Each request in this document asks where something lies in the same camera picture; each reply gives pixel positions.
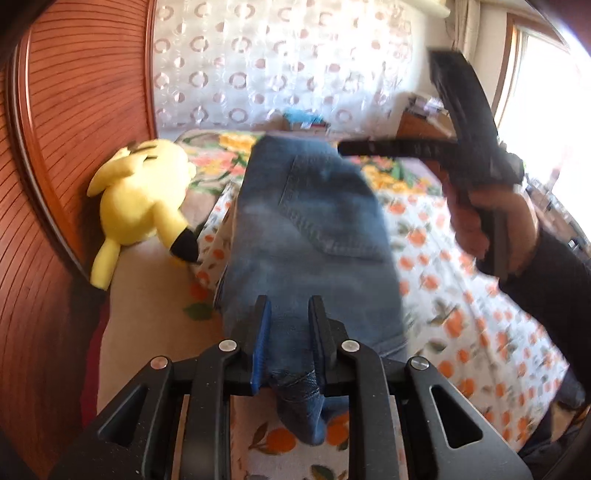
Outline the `person right hand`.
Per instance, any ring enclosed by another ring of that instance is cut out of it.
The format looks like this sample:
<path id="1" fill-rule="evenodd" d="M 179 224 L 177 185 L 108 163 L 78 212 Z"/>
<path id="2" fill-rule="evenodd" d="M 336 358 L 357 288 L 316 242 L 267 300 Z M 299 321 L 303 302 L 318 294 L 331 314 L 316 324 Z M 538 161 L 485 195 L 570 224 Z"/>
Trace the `person right hand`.
<path id="1" fill-rule="evenodd" d="M 471 191 L 463 200 L 452 185 L 447 171 L 431 167 L 442 183 L 451 214 L 451 225 L 459 246 L 472 257 L 483 260 L 491 240 L 484 232 L 478 209 L 501 211 L 507 215 L 509 274 L 518 274 L 533 259 L 539 240 L 539 221 L 529 196 L 504 185 L 490 185 Z"/>

